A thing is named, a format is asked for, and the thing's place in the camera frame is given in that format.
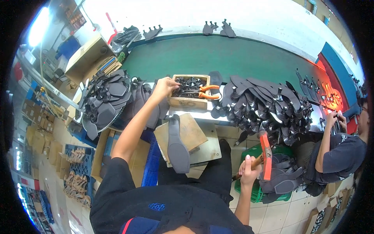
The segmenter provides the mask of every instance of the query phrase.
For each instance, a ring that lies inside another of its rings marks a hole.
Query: embroidered logo
[[[161,203],[151,203],[148,205],[149,208],[156,211],[163,211],[165,209],[165,204]]]

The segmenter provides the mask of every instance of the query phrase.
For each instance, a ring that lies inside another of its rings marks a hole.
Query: wooden tray
[[[210,76],[207,76],[207,75],[174,75],[173,80],[175,80],[177,77],[183,77],[186,80],[188,80],[191,77],[200,78],[202,80],[206,80],[206,85],[210,84]],[[202,98],[188,98],[188,97],[172,97],[171,94],[169,94],[168,103],[170,106],[191,107],[191,108],[200,108],[200,109],[208,108],[208,100],[205,98],[202,99]]]

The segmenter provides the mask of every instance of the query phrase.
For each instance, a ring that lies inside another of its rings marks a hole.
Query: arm
[[[178,88],[179,85],[179,83],[173,81],[169,77],[158,80],[153,94],[121,133],[113,149],[112,158],[119,157],[124,159],[127,163],[130,162],[131,156],[153,109],[171,91]]]
[[[235,216],[244,225],[249,225],[252,186],[261,171],[261,165],[258,165],[255,170],[251,169],[252,161],[255,159],[255,157],[247,155],[239,168],[239,175],[241,175],[242,178],[240,179],[240,195],[235,210]]]
[[[329,113],[326,118],[325,132],[322,137],[321,146],[318,150],[317,160],[315,164],[316,171],[323,173],[323,162],[325,153],[330,151],[330,132],[334,123],[337,121],[337,113],[335,111]]]

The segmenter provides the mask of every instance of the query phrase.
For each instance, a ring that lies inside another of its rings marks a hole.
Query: navy shirt
[[[197,234],[254,233],[216,193],[191,185],[135,188],[129,166],[121,158],[109,164],[90,221],[96,234],[164,233],[182,225]]]
[[[324,154],[323,173],[315,170],[321,141],[317,142],[307,172],[319,184],[335,183],[352,175],[364,161],[367,144],[358,136],[338,133],[330,137],[330,151]]]

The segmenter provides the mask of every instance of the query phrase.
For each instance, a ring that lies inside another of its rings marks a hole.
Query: fluorescent light
[[[38,17],[31,26],[28,42],[30,46],[37,46],[43,39],[49,25],[49,9],[43,7]]]

